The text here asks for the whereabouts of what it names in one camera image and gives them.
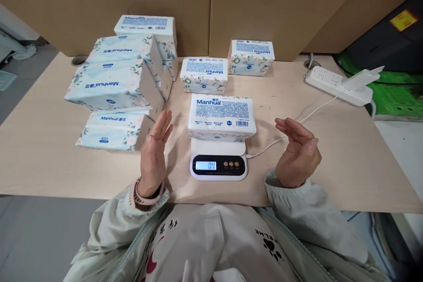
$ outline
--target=white cable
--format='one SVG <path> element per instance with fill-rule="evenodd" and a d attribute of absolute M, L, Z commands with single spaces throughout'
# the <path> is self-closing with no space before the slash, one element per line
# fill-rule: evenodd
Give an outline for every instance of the white cable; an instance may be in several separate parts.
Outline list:
<path fill-rule="evenodd" d="M 310 53 L 310 54 L 308 55 L 308 58 L 309 58 L 310 60 L 308 61 L 307 71 L 303 74 L 303 78 L 306 78 L 306 77 L 307 77 L 308 72 L 309 72 L 309 71 L 311 70 L 311 68 L 312 68 L 312 65 L 313 65 L 313 59 L 314 59 L 313 53 Z"/>
<path fill-rule="evenodd" d="M 376 116 L 376 104 L 375 101 L 372 99 L 371 102 L 371 118 L 374 120 Z"/>
<path fill-rule="evenodd" d="M 300 123 L 303 123 L 305 120 L 307 120 L 312 114 L 314 114 L 316 111 L 318 111 L 321 107 L 323 107 L 323 106 L 326 106 L 328 103 L 330 103 L 330 102 L 332 102 L 332 101 L 334 101 L 335 99 L 337 99 L 338 98 L 338 96 L 335 96 L 333 99 L 331 99 L 331 100 L 329 100 L 327 103 L 324 103 L 323 105 L 321 105 L 321 106 L 318 106 L 315 110 L 313 110 L 312 112 L 311 112 L 311 114 L 309 114 L 307 117 L 305 117 L 304 119 L 302 119 L 301 121 L 300 121 Z"/>
<path fill-rule="evenodd" d="M 311 112 L 311 114 L 309 114 L 307 117 L 305 117 L 304 119 L 302 119 L 301 121 L 300 121 L 300 123 L 303 123 L 306 119 L 308 119 L 312 114 L 314 114 L 316 111 L 318 111 L 321 107 L 323 107 L 323 106 L 326 106 L 328 103 L 331 103 L 332 101 L 334 101 L 335 99 L 337 99 L 338 98 L 338 96 L 336 96 L 335 98 L 333 98 L 333 99 L 331 99 L 331 100 L 329 100 L 328 102 L 326 102 L 326 103 L 324 103 L 323 105 L 321 105 L 321 106 L 318 106 L 315 110 L 313 110 L 312 112 Z M 256 156 L 259 156 L 260 154 L 263 154 L 266 150 L 268 150 L 271 146 L 273 146 L 273 145 L 275 145 L 276 143 L 278 143 L 279 141 L 281 141 L 283 138 L 285 138 L 286 137 L 286 134 L 282 134 L 282 137 L 280 137 L 279 139 L 277 139 L 277 140 L 275 140 L 275 141 L 273 141 L 272 143 L 270 143 L 263 151 L 261 151 L 261 152 L 259 152 L 259 153 L 257 153 L 257 154 L 247 154 L 247 159 L 253 159 L 253 158 L 255 158 Z"/>
<path fill-rule="evenodd" d="M 309 58 L 310 58 L 310 62 L 308 62 L 308 69 L 310 70 L 313 65 L 313 58 L 314 58 L 313 53 L 309 54 Z"/>

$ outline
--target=scale lcd screen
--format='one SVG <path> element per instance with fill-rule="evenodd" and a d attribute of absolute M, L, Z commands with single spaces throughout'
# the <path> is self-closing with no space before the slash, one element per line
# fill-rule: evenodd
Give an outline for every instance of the scale lcd screen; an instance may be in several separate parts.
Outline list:
<path fill-rule="evenodd" d="M 197 162 L 195 162 L 195 169 L 196 170 L 215 171 L 216 170 L 216 162 L 197 161 Z"/>

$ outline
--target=jacket sleeve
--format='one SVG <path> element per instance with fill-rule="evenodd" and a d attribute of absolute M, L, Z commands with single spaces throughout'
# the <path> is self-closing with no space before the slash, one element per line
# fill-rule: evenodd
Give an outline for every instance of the jacket sleeve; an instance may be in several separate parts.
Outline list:
<path fill-rule="evenodd" d="M 128 187 L 94 212 L 89 224 L 88 243 L 84 243 L 75 255 L 64 282 L 102 281 L 101 276 L 115 266 L 141 226 L 169 199 L 166 189 L 148 211 L 140 211 L 131 208 L 130 194 Z"/>
<path fill-rule="evenodd" d="M 282 188 L 274 170 L 267 174 L 265 186 L 276 217 L 300 240 L 367 262 L 366 245 L 320 186 L 307 180 L 296 189 Z"/>

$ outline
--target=person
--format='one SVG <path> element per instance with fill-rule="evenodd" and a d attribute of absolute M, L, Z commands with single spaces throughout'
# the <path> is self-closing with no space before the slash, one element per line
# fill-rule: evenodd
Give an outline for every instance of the person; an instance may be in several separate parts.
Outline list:
<path fill-rule="evenodd" d="M 141 148 L 141 177 L 97 209 L 70 281 L 387 281 L 365 244 L 323 189 L 310 182 L 318 139 L 292 119 L 289 138 L 265 177 L 271 208 L 168 204 L 163 111 Z"/>

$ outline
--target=light green jacket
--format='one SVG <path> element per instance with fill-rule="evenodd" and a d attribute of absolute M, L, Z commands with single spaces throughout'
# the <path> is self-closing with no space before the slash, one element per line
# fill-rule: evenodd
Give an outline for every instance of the light green jacket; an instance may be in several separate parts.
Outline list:
<path fill-rule="evenodd" d="M 268 224 L 300 281 L 389 281 L 326 192 L 306 181 L 282 188 L 275 172 L 265 179 L 272 209 L 256 208 Z M 148 260 L 152 233 L 171 212 L 165 191 L 149 211 L 133 210 L 129 188 L 97 209 L 91 237 L 72 260 L 65 282 L 133 282 Z"/>

